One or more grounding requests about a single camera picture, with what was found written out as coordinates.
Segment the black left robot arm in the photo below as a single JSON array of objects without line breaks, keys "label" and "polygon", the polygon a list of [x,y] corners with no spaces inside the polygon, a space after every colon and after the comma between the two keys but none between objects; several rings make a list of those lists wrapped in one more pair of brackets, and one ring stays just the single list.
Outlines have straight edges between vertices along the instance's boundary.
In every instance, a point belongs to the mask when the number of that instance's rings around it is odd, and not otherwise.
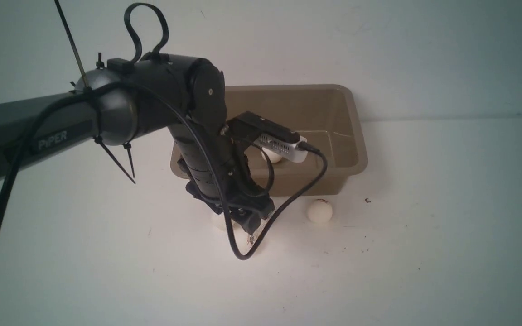
[{"label": "black left robot arm", "polygon": [[[107,68],[87,73],[96,90],[114,82],[130,82],[141,90],[119,87],[101,96],[72,103],[52,113],[35,133],[20,167],[39,163],[85,140],[98,137],[120,146],[167,128],[181,152],[180,169],[188,173],[186,190],[215,213],[220,197],[209,169],[220,176],[230,216],[247,233],[274,210],[266,191],[252,180],[244,150],[228,130],[223,72],[209,60],[162,54],[142,58],[131,68],[124,60],[108,60]],[[0,104],[0,179],[20,146],[25,130],[52,103],[85,95],[83,81],[67,93]]]}]

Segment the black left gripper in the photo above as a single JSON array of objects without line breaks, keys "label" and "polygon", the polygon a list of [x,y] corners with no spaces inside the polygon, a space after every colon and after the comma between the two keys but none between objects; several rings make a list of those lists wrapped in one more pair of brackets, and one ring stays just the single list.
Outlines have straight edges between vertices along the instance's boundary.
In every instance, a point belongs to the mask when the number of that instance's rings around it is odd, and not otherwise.
[{"label": "black left gripper", "polygon": [[[230,218],[247,234],[253,235],[261,221],[267,220],[273,213],[274,202],[268,190],[252,179],[248,157],[242,150],[231,150],[226,159],[219,170]],[[187,192],[205,202],[213,212],[223,213],[215,180],[201,151],[185,152],[185,173],[189,177]]]}]

